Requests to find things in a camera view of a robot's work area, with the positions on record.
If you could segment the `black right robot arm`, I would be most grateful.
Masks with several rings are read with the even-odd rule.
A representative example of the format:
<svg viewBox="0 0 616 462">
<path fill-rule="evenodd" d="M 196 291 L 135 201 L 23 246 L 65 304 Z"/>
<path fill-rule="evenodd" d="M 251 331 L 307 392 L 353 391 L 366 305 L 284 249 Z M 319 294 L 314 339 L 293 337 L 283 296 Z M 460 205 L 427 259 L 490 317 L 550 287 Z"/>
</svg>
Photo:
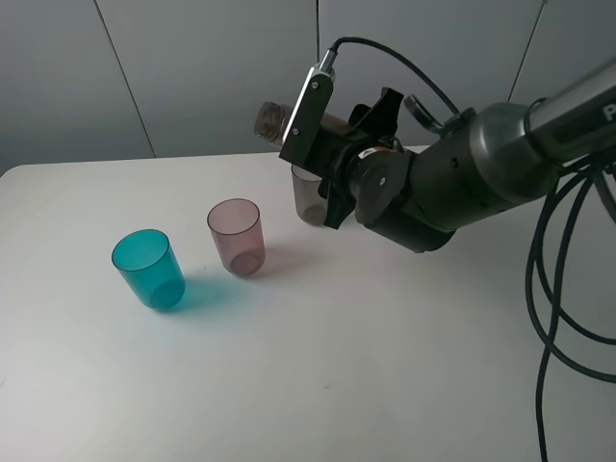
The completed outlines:
<svg viewBox="0 0 616 462">
<path fill-rule="evenodd" d="M 546 196 L 568 163 L 615 147 L 613 64 L 528 106 L 461 112 L 419 153 L 398 144 L 402 106 L 425 118 L 418 101 L 391 89 L 356 106 L 346 129 L 311 115 L 303 165 L 326 186 L 327 227 L 354 216 L 414 252 L 433 251 L 466 225 Z"/>
</svg>

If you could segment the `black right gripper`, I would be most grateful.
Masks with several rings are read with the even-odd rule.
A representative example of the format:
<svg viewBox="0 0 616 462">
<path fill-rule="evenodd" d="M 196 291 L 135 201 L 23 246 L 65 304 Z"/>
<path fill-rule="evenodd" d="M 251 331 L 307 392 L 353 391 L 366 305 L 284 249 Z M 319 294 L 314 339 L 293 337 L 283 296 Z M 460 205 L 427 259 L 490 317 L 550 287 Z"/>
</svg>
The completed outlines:
<svg viewBox="0 0 616 462">
<path fill-rule="evenodd" d="M 385 145 L 380 140 L 398 130 L 398 115 L 403 94 L 382 88 L 372 105 L 356 105 L 348 123 L 355 130 L 341 134 L 318 129 L 307 147 L 307 167 L 321 179 L 318 193 L 326 202 L 323 225 L 339 229 L 354 211 L 356 200 L 377 202 L 385 189 L 385 168 L 382 154 Z"/>
</svg>

